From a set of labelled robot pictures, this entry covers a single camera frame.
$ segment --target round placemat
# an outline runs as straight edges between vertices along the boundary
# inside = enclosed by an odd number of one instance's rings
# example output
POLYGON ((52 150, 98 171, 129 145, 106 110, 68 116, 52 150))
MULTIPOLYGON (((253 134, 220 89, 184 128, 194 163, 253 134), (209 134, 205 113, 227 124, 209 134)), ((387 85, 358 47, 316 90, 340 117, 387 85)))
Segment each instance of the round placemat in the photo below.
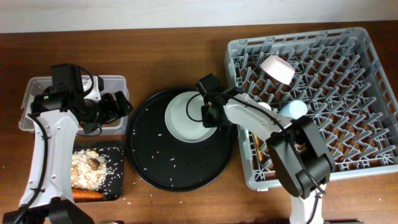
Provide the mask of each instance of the round placemat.
POLYGON ((129 120, 126 154, 138 175, 163 190, 195 190, 216 179, 232 156, 236 127, 230 133, 218 130, 208 139, 187 143, 169 133, 164 114, 177 95, 192 91, 173 88, 143 102, 129 120))

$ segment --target robotic arm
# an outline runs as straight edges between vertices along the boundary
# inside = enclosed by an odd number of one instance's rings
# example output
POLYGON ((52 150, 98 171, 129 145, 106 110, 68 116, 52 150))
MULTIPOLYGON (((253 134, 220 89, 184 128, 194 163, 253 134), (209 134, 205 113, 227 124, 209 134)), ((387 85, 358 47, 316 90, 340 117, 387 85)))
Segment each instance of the robotic arm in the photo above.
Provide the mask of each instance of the robotic arm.
POLYGON ((105 93, 101 77, 78 65, 52 66, 52 86, 37 95, 29 118, 35 126, 35 146, 29 181, 20 209, 4 214, 3 223, 94 223, 73 201, 70 187, 72 150, 79 126, 85 134, 132 111, 121 91, 105 93), (89 80, 82 81, 80 70, 89 80))
POLYGON ((320 192, 324 193, 335 163, 312 119, 281 116, 236 87, 223 91, 213 74, 202 78, 197 88, 205 101, 204 127, 227 131, 231 123, 238 124, 267 143, 278 179, 292 196, 290 222, 323 223, 320 192), (294 143, 305 149, 298 152, 294 143))

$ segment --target white wall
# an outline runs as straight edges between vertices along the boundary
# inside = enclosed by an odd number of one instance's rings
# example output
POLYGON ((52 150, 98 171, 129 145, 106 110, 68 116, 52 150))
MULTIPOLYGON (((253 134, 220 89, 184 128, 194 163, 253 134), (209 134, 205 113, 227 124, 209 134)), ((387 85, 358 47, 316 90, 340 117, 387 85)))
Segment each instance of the white wall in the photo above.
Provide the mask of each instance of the white wall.
POLYGON ((378 0, 0 0, 0 32, 398 19, 378 0))

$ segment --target wooden table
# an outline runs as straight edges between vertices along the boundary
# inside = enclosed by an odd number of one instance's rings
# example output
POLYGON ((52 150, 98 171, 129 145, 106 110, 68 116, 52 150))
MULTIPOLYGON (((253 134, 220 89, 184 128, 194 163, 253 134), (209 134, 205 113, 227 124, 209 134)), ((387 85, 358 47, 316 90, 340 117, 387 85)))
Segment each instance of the wooden table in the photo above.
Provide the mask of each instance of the wooden table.
MULTIPOLYGON (((354 26, 369 31, 396 90, 397 21, 0 34, 0 213, 17 209, 29 176, 34 140, 18 128, 27 82, 50 75, 51 65, 70 62, 98 75, 123 75, 130 102, 138 106, 160 90, 194 86, 210 72, 225 80, 224 56, 230 40, 354 26)), ((123 140, 123 136, 98 137, 109 138, 123 140)), ((252 223, 290 215, 284 189, 259 193, 246 186, 238 150, 213 183, 193 192, 158 190, 140 180, 128 162, 125 170, 122 199, 78 204, 96 222, 252 223)), ((326 191, 326 220, 398 220, 398 174, 335 181, 326 191)))

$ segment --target plastic bin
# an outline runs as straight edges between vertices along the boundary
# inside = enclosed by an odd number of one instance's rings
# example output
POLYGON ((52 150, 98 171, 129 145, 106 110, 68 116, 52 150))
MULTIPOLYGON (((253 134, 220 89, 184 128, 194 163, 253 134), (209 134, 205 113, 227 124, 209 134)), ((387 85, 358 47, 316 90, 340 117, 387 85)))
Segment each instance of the plastic bin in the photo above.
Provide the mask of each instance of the plastic bin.
MULTIPOLYGON (((225 69, 229 86, 277 111, 302 100, 333 154, 331 180, 398 171, 397 100, 368 32, 360 27, 233 40, 225 69), (270 55, 295 68, 291 85, 270 79, 259 67, 270 55)), ((280 187, 265 144, 257 158, 252 134, 239 127, 246 184, 280 187)))
MULTIPOLYGON (((83 79, 89 78, 88 75, 82 75, 83 79)), ((127 100, 129 100, 129 90, 127 89, 126 79, 120 75, 101 75, 101 78, 104 80, 104 90, 101 94, 104 93, 115 93, 117 91, 122 91, 127 100)), ((33 100, 32 96, 43 93, 43 91, 52 85, 51 77, 34 77, 31 78, 27 84, 27 88, 25 90, 24 100, 22 102, 22 118, 19 121, 19 129, 23 131, 34 132, 33 122, 27 118, 27 108, 30 106, 30 103, 33 100)), ((102 127, 101 135, 110 135, 110 134, 124 134, 127 127, 127 119, 125 116, 120 120, 117 120, 108 126, 102 127)), ((100 131, 96 130, 90 135, 98 134, 100 131)), ((78 134, 84 134, 83 129, 79 128, 78 134)))

